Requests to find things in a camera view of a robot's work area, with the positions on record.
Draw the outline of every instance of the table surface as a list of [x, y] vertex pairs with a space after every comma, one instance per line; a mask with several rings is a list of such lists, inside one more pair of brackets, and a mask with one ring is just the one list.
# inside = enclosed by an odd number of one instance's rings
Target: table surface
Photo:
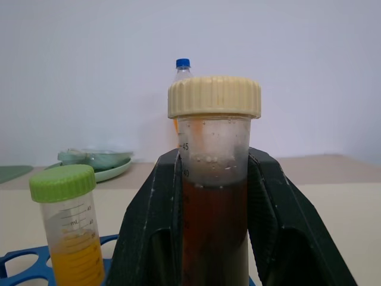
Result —
[[[300, 165], [310, 166], [313, 170], [324, 169], [321, 165], [322, 160], [321, 157], [314, 158], [310, 162], [301, 160], [296, 169], [300, 168]], [[381, 172], [378, 167], [362, 163], [357, 166], [343, 166], [342, 163], [348, 164], [348, 160], [350, 161], [345, 157], [330, 157], [328, 161], [335, 166], [332, 169], [339, 168], [341, 171], [336, 173], [341, 175], [334, 177], [329, 174], [326, 178], [323, 178], [321, 174], [318, 175], [320, 182], [334, 181], [336, 184], [319, 184], [316, 178], [313, 178], [312, 174], [306, 174], [306, 171], [304, 174], [308, 180], [312, 180], [313, 184], [303, 184], [303, 182], [306, 183], [306, 178], [298, 179], [295, 176], [297, 175], [295, 170], [292, 171], [290, 168], [290, 162], [281, 162], [281, 165], [287, 176], [294, 182], [296, 179], [298, 188], [315, 205], [358, 285], [378, 285], [378, 272], [381, 269], [381, 228], [379, 227]], [[138, 164], [135, 166], [135, 180], [132, 182], [128, 182], [127, 177], [130, 175], [124, 175], [112, 182], [99, 184], [94, 190], [96, 216], [101, 236], [119, 232], [126, 207], [152, 167], [153, 164]], [[357, 174], [358, 182], [354, 182], [353, 176], [348, 174], [348, 169], [352, 174]], [[137, 170], [140, 170], [139, 173], [142, 174], [143, 179], [136, 179]], [[360, 178], [358, 175], [360, 173], [367, 175]], [[29, 176], [0, 185], [0, 256], [13, 250], [46, 245], [39, 205], [30, 199], [27, 189], [26, 182]], [[126, 185], [134, 186], [134, 188], [126, 188]], [[112, 256], [113, 247], [114, 243], [108, 243], [102, 247], [104, 257]], [[6, 263], [7, 271], [15, 275], [35, 260], [33, 256], [18, 257]], [[250, 245], [249, 271], [255, 283], [261, 285]], [[39, 279], [27, 281], [22, 285], [38, 286], [47, 285], [47, 283]]]

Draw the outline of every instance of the white wall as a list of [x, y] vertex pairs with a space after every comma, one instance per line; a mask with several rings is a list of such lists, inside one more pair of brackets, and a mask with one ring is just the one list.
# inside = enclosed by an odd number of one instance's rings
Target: white wall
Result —
[[256, 79], [251, 145], [381, 163], [379, 1], [0, 1], [0, 164], [174, 146], [174, 61]]

